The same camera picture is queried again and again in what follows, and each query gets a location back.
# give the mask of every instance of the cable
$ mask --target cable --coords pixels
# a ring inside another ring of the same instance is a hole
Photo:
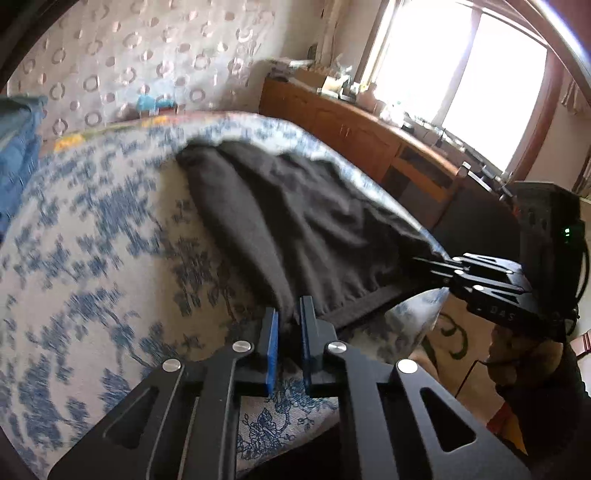
[[[523,360],[525,360],[526,358],[528,358],[537,347],[538,346],[536,346],[536,347],[534,347],[534,348],[526,351],[526,353],[524,353],[523,355],[519,356],[518,358],[514,358],[513,360],[503,360],[503,361],[500,361],[500,362],[487,362],[486,360],[478,360],[478,359],[474,360],[474,363],[468,369],[468,373],[464,377],[464,380],[462,380],[462,383],[460,384],[460,387],[457,389],[457,392],[454,395],[454,398],[457,398],[457,396],[462,391],[462,388],[466,384],[466,381],[468,380],[468,377],[470,377],[470,374],[472,373],[472,370],[474,370],[474,367],[476,366],[476,364],[481,364],[481,365],[484,365],[485,367],[500,367],[502,365],[512,365],[512,364],[519,365]]]
[[[587,289],[587,283],[589,283],[589,247],[587,246],[587,242],[585,242],[585,248],[583,250],[583,255],[585,257],[585,278],[583,280],[583,285],[581,285],[581,290],[577,295],[577,303],[583,298],[583,294]]]

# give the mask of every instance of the cabinet door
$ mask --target cabinet door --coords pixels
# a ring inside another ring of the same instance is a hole
[[[316,111],[311,133],[318,140],[343,155],[345,150],[343,148],[343,136],[347,127],[343,124],[341,118],[336,112],[326,108],[319,108]]]
[[[273,118],[285,118],[285,87],[274,80],[266,80],[262,89],[259,113]]]
[[[280,118],[289,120],[308,132],[312,130],[316,112],[311,93],[298,92],[294,88],[292,92],[285,96],[283,108],[285,112]]]
[[[388,171],[391,146],[360,126],[347,127],[343,143],[345,158],[367,176],[381,182]]]

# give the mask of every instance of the wooden dresser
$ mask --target wooden dresser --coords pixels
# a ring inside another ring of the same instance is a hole
[[[267,79],[261,115],[282,118],[322,140],[431,228],[456,190],[458,167],[403,130],[340,100]]]

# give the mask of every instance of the blue floral bedspread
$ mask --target blue floral bedspread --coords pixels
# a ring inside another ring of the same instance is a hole
[[[295,125],[228,113],[108,130],[40,160],[0,249],[0,426],[41,479],[163,360],[204,359],[260,312],[213,243],[174,153],[192,137],[241,139],[272,153],[329,158],[368,197],[397,202]],[[372,356],[406,356],[447,296],[433,290],[350,333]],[[272,398],[242,402],[238,469],[336,421],[284,365]]]

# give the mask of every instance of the window frame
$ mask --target window frame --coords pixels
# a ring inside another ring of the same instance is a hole
[[[519,173],[520,177],[525,177],[533,162],[539,153],[543,140],[547,134],[551,124],[551,117],[554,115],[558,97],[560,95],[560,88],[557,84],[561,83],[564,69],[558,67],[557,58],[550,50],[548,43],[540,37],[533,27],[526,22],[523,17],[517,13],[512,13],[510,10],[500,6],[499,0],[453,0],[455,3],[465,5],[472,9],[472,29],[470,39],[466,44],[466,50],[460,59],[454,75],[448,85],[447,93],[433,119],[430,122],[441,128],[445,117],[447,116],[456,93],[460,87],[478,26],[482,15],[489,15],[496,20],[502,21],[511,27],[519,30],[525,35],[529,36],[536,42],[540,43],[547,50],[546,65],[544,69],[544,77],[540,86],[540,92],[534,105],[530,121],[523,133],[521,141],[515,150],[515,154],[509,162],[504,176],[509,177],[512,173]],[[394,18],[398,9],[404,6],[404,0],[382,0],[378,17],[374,22],[368,44],[361,59],[358,71],[355,75],[355,81],[360,83],[370,83],[375,81],[379,74],[379,70],[384,61],[388,47],[390,46],[389,37],[394,23]]]

